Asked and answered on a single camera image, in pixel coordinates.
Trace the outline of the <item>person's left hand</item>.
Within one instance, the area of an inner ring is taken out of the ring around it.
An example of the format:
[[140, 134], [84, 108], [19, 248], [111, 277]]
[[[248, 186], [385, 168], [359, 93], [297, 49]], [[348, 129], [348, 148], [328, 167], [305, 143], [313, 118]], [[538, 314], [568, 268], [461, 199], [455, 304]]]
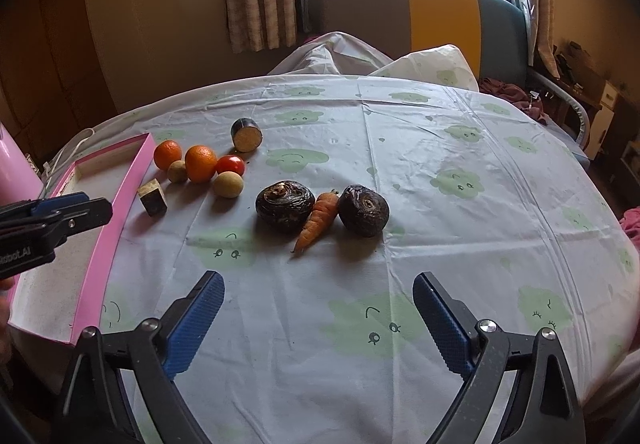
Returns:
[[13, 288], [14, 277], [0, 281], [0, 365], [3, 366], [10, 359], [12, 353], [11, 334], [9, 331], [10, 302], [6, 296]]

